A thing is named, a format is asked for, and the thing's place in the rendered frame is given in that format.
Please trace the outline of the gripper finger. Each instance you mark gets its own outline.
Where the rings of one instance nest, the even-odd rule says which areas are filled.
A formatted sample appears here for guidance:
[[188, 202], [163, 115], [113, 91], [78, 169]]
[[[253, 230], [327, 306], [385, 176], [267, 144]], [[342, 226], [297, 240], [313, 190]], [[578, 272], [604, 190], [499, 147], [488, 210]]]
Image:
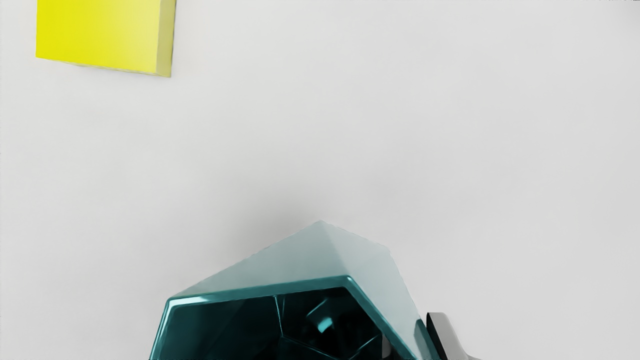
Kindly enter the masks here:
[[439, 360], [481, 360], [464, 351], [449, 317], [444, 312], [428, 312], [425, 324]]

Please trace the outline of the teal faceted mug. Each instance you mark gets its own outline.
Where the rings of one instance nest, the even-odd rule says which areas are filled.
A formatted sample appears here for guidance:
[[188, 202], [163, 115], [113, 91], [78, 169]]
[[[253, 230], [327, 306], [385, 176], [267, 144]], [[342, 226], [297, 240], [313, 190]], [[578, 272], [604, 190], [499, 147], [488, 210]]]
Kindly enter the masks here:
[[443, 360], [388, 248], [318, 221], [167, 300], [150, 360]]

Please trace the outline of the yellow block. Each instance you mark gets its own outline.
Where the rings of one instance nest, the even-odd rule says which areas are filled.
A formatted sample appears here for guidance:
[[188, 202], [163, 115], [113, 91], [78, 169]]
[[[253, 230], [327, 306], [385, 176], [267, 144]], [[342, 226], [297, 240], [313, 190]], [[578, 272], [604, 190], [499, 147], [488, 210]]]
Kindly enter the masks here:
[[177, 0], [37, 0], [39, 59], [170, 77]]

